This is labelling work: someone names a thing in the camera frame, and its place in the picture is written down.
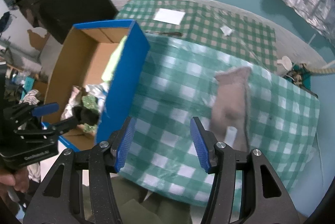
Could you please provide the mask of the person left hand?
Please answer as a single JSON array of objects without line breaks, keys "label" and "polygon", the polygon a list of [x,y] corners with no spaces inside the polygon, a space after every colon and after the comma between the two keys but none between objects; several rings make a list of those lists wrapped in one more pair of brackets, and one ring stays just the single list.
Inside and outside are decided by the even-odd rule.
[{"label": "person left hand", "polygon": [[16,191],[25,193],[29,188],[28,170],[26,167],[10,173],[6,169],[1,169],[0,174],[1,194],[7,192],[7,187],[13,187]]}]

